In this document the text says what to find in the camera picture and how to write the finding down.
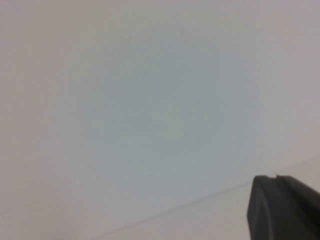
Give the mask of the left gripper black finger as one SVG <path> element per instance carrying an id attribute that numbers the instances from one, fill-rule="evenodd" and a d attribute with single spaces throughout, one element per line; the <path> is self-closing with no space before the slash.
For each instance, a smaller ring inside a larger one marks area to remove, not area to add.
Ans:
<path id="1" fill-rule="evenodd" d="M 252 240 L 318 240 L 320 194 L 289 175 L 257 175 L 247 222 Z"/>

